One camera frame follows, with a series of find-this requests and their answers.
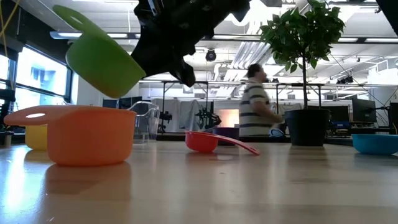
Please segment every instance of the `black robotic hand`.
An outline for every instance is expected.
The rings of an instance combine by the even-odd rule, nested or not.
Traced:
[[[250,0],[139,0],[134,10],[141,37],[131,56],[146,76],[170,72],[186,86],[195,83],[193,68],[183,56],[195,44],[212,38],[214,28],[230,13],[242,21]]]

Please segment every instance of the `striped shirt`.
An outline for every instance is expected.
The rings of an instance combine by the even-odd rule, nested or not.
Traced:
[[[262,87],[262,83],[249,81],[239,105],[240,136],[268,135],[268,131],[272,127],[272,121],[254,112],[252,106],[258,101],[264,102],[269,106],[269,98]]]

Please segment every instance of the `green leaves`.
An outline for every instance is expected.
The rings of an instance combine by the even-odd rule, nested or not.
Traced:
[[[317,60],[317,59],[311,58],[310,64],[311,64],[311,67],[312,67],[313,69],[315,69],[315,68],[317,67],[317,63],[318,63],[318,60]]]
[[[291,63],[291,62],[287,62],[287,63],[286,63],[286,65],[285,65],[285,70],[286,70],[286,72],[289,71],[289,69],[290,69],[291,66],[292,66],[292,63]]]
[[[316,68],[319,59],[329,61],[331,44],[338,42],[344,22],[338,18],[340,8],[326,7],[324,2],[308,0],[311,9],[304,15],[290,9],[281,16],[273,15],[261,26],[261,41],[270,44],[276,63],[294,72],[303,65],[301,58]]]
[[[294,71],[297,70],[297,64],[292,65],[292,67],[290,68],[290,72],[294,73]]]

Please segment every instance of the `green measuring cup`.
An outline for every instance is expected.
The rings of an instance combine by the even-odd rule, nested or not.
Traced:
[[[105,31],[79,12],[55,5],[54,12],[82,32],[68,49],[69,67],[100,92],[112,98],[124,96],[145,71]]]

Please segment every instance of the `measuring cup handle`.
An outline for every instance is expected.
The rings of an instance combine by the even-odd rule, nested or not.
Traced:
[[[4,118],[4,123],[8,125],[20,125],[20,126],[43,125],[47,124],[50,120],[58,116],[61,116],[69,111],[70,110],[60,110],[59,106],[34,106],[7,115]],[[29,115],[33,114],[44,114],[44,115],[34,118],[28,118]]]
[[[225,137],[225,136],[219,136],[219,135],[215,135],[215,136],[216,136],[216,138],[218,138],[219,141],[225,141],[225,142],[229,142],[229,143],[235,144],[237,146],[241,146],[242,148],[246,149],[247,151],[253,153],[254,155],[260,156],[260,152],[257,151],[257,149],[255,149],[255,148],[253,148],[253,147],[251,147],[251,146],[249,146],[249,145],[247,145],[247,144],[245,144],[245,143],[243,143],[241,141],[238,141],[238,140],[233,139],[233,138]]]
[[[71,25],[76,30],[82,32],[89,32],[91,34],[107,35],[94,22],[91,22],[87,17],[73,9],[65,6],[54,5],[52,8],[54,12],[60,16],[65,22]]]

